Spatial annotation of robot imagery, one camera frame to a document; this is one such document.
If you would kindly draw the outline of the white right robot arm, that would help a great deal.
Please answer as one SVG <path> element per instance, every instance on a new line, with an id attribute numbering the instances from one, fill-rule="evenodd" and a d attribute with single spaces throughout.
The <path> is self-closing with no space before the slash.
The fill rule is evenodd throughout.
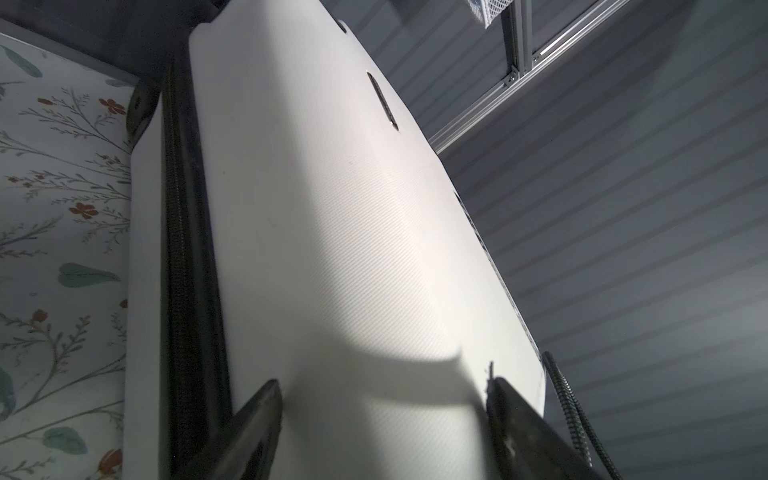
<path id="1" fill-rule="evenodd" d="M 594 452 L 608 476 L 613 480 L 622 480 L 622 474 L 616 468 L 612 458 L 601 442 L 554 356 L 550 352 L 545 351 L 541 354 L 541 360 L 553 385 L 575 451 L 589 467 L 593 466 L 591 452 Z"/>

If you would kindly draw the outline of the white black suitcase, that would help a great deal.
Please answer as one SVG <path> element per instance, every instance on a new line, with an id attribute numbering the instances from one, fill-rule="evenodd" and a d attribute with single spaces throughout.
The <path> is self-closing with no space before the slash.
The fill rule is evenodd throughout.
<path id="1" fill-rule="evenodd" d="M 408 107 L 318 1 L 230 1 L 130 122 L 127 479 L 496 479 L 493 376 L 538 349 Z"/>

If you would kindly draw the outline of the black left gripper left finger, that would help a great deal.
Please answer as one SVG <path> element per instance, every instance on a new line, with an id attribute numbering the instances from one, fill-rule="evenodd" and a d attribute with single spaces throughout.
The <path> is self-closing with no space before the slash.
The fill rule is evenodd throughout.
<path id="1" fill-rule="evenodd" d="M 282 428 L 280 384 L 270 379 L 175 479 L 267 479 Z"/>

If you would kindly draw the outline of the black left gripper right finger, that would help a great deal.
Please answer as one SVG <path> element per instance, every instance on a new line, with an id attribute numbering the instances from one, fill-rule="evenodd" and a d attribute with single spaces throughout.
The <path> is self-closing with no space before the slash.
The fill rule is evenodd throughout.
<path id="1" fill-rule="evenodd" d="M 487 381 L 486 413 L 503 479 L 600 479 L 503 377 Z"/>

